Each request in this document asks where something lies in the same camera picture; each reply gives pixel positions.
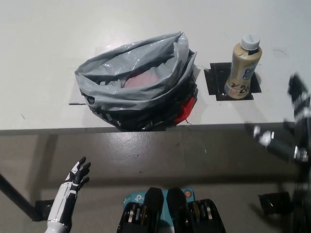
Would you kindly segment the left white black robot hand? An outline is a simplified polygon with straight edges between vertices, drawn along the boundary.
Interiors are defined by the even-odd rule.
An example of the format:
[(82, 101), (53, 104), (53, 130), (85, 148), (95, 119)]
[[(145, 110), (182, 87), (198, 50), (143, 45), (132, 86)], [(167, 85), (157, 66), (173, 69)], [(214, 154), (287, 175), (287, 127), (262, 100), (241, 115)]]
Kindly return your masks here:
[(71, 223), (78, 192), (89, 181), (91, 163), (86, 163), (82, 157), (71, 169), (65, 181), (60, 185), (54, 199), (48, 221), (60, 222), (64, 225)]

